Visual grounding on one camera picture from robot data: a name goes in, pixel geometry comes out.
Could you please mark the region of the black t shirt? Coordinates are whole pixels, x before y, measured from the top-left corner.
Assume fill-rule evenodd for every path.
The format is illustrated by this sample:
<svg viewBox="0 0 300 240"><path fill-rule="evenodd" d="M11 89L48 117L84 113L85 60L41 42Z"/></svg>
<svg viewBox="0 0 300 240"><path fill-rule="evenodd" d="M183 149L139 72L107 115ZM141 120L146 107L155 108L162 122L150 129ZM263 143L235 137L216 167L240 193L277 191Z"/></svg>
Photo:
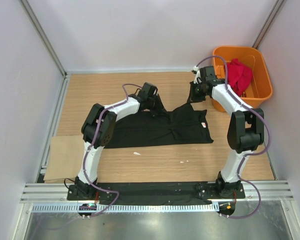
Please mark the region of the black t shirt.
<svg viewBox="0 0 300 240"><path fill-rule="evenodd" d="M115 124L107 149L154 147L186 144L211 144L206 110L194 110L185 103L172 111L153 116L142 111Z"/></svg>

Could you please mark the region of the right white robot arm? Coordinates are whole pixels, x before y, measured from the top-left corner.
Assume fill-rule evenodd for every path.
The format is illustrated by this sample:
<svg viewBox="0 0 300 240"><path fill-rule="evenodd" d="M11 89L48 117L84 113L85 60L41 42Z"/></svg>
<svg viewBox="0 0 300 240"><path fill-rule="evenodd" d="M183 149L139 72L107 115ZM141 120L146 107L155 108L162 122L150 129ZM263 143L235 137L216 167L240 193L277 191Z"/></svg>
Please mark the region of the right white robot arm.
<svg viewBox="0 0 300 240"><path fill-rule="evenodd" d="M217 78L213 66L192 70L188 103L199 103L209 96L230 116L227 142L231 151L224 168L218 173L213 190L220 198L231 198L240 190L242 171L258 146L264 143L264 112L238 97L223 78Z"/></svg>

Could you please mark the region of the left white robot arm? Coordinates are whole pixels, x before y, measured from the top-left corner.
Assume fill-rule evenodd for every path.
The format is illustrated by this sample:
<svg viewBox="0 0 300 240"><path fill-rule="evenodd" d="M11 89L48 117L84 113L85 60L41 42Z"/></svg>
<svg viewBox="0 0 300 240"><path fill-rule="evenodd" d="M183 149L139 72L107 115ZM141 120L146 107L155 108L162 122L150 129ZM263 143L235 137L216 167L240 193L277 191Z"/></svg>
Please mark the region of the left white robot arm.
<svg viewBox="0 0 300 240"><path fill-rule="evenodd" d="M112 139L116 123L144 110L156 114L165 109L155 85L145 82L133 94L128 94L125 88L128 85L122 85L125 93L123 100L110 105L94 104L81 127L84 141L82 165L68 191L79 199L91 200L100 190L97 186L97 169L102 151Z"/></svg>

